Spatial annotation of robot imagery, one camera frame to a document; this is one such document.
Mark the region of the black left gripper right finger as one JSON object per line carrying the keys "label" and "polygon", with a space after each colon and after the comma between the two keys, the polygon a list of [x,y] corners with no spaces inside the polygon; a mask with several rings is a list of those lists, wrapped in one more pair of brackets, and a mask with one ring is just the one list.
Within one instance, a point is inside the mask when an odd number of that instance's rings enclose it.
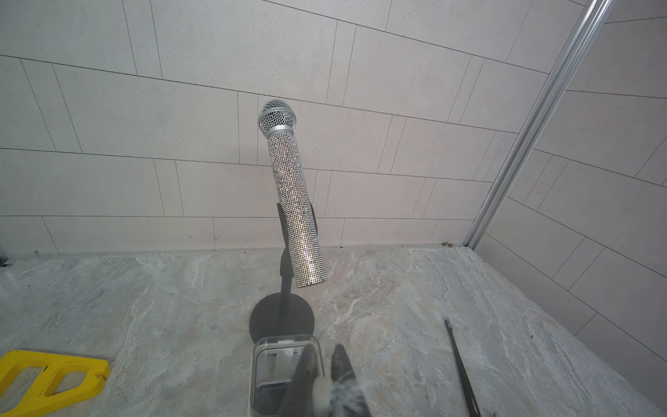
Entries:
{"label": "black left gripper right finger", "polygon": [[333,350],[331,377],[333,380],[330,401],[331,416],[372,416],[361,384],[342,344],[337,344]]}

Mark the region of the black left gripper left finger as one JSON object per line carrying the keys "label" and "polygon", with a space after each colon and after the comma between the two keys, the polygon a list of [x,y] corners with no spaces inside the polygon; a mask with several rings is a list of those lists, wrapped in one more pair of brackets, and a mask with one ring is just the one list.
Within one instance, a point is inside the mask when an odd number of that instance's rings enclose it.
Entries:
{"label": "black left gripper left finger", "polygon": [[279,417],[314,416],[313,385],[318,377],[317,350],[313,345],[307,345],[279,408]]}

